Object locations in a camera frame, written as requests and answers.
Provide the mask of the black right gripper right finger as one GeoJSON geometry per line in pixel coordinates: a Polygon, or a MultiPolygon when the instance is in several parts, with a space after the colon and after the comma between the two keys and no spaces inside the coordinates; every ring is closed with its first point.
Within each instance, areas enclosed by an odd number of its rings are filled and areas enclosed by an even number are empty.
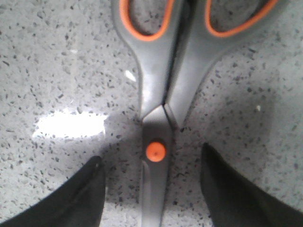
{"type": "Polygon", "coordinates": [[[200,185],[216,227],[301,227],[303,214],[235,171],[208,143],[201,152],[200,185]]]}

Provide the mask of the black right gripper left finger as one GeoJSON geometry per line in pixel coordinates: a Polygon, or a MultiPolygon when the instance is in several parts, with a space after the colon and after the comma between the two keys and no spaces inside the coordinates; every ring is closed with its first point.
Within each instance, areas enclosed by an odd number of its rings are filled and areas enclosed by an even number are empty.
{"type": "Polygon", "coordinates": [[[98,227],[105,202],[105,170],[94,156],[61,187],[2,227],[98,227]]]}

